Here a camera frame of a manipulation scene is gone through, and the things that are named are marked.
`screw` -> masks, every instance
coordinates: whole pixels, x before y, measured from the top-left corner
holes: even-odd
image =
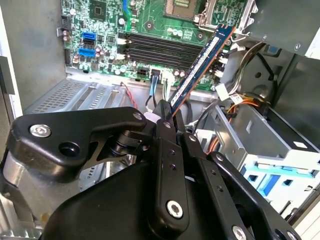
[[[215,155],[216,159],[218,159],[219,161],[223,161],[224,159],[222,158],[222,156],[220,156],[219,154],[216,154]]]
[[[140,113],[135,112],[135,113],[133,114],[133,116],[134,116],[136,119],[138,119],[138,120],[142,120],[142,117],[141,117]]]
[[[301,47],[301,44],[300,44],[300,42],[298,42],[298,43],[294,46],[294,50],[295,50],[295,51],[298,51],[300,47]]]
[[[176,201],[172,201],[172,200],[168,201],[166,203],[166,210],[175,219],[182,218],[182,214],[183,214],[182,207]]]
[[[190,140],[193,141],[193,142],[197,141],[197,139],[196,139],[195,136],[193,136],[193,135],[189,135],[189,138],[190,138]]]
[[[170,123],[168,123],[167,121],[164,121],[163,124],[164,124],[168,129],[171,128]]]
[[[30,133],[39,138],[47,138],[51,135],[51,130],[47,125],[36,124],[30,127]]]
[[[287,231],[287,234],[291,238],[291,240],[297,240],[296,236],[292,232]]]
[[[247,240],[245,232],[242,230],[241,227],[234,225],[232,227],[233,234],[235,235],[236,239],[238,240]]]
[[[149,145],[143,145],[142,146],[142,151],[147,151],[149,149]]]

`red wire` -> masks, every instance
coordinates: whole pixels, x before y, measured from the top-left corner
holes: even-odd
[[[135,109],[138,109],[138,105],[137,105],[136,101],[134,100],[134,97],[132,96],[132,94],[131,94],[129,88],[127,87],[127,85],[125,85],[124,82],[121,82],[120,85],[125,87],[125,92],[128,95],[129,99],[131,100],[131,103],[132,103],[133,107]]]

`motherboard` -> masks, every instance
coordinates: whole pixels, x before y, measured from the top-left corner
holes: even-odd
[[[223,3],[230,7],[237,0],[218,1],[217,13]],[[84,73],[138,82],[149,81],[157,72],[177,86],[212,34],[197,26],[205,5],[206,0],[61,0],[65,64]],[[214,16],[218,22],[228,17]],[[229,41],[196,89],[214,89],[230,45]]]

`blue sata port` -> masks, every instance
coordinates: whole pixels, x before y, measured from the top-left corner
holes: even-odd
[[[94,33],[94,32],[84,31],[84,32],[82,33],[82,37],[83,37],[83,39],[86,39],[86,40],[95,41],[96,38],[97,38],[97,34]]]
[[[85,56],[85,57],[95,57],[96,56],[96,51],[93,49],[79,48],[78,52],[79,52],[79,55]]]

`ram stick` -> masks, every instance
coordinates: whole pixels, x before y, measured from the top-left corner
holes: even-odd
[[[236,30],[235,27],[219,24],[208,43],[182,79],[176,92],[170,99],[172,115],[174,116],[186,100],[188,94],[196,87],[201,77],[216,59],[220,50]]]

